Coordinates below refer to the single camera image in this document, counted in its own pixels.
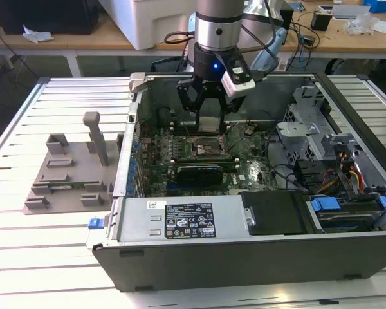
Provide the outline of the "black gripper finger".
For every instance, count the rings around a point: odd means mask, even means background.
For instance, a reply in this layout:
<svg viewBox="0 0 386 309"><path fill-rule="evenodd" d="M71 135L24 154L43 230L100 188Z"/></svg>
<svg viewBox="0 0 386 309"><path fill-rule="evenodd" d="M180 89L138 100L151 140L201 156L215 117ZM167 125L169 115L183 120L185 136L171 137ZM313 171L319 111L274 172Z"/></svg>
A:
<svg viewBox="0 0 386 309"><path fill-rule="evenodd" d="M179 80L176 89L183 109L195 114L195 123L199 126L200 109L205 101L205 81L203 79ZM196 92L195 99L189 95L192 89Z"/></svg>
<svg viewBox="0 0 386 309"><path fill-rule="evenodd" d="M244 97L238 97L234 98L229 104L226 102L226 97L221 97L219 99L219 105L220 105L220 122L219 122L219 131L225 132L226 126L225 126L225 115L230 113L236 113L241 108L242 104L244 102Z"/></svg>

